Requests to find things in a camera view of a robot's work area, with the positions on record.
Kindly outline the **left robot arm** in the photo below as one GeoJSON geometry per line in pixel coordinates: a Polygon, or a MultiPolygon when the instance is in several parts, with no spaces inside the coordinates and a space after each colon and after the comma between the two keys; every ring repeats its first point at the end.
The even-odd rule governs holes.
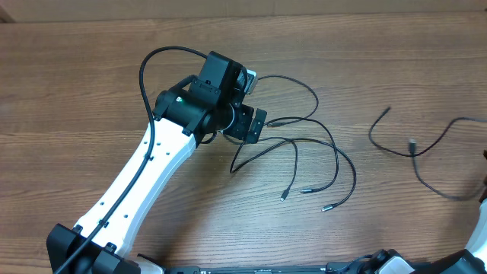
{"type": "Polygon", "coordinates": [[[107,191],[75,223],[57,224],[46,239],[54,273],[163,273],[163,266],[130,257],[138,231],[169,179],[218,132],[255,142],[266,113],[243,103],[257,74],[216,52],[145,108],[148,128],[107,191]]]}

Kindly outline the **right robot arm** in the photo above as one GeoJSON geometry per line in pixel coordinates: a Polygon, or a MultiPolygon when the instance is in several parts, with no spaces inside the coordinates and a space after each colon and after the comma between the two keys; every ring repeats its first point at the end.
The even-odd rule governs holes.
{"type": "Polygon", "coordinates": [[[479,220],[466,247],[433,263],[411,263],[390,250],[375,253],[358,273],[486,274],[486,190],[479,198],[479,220]]]}

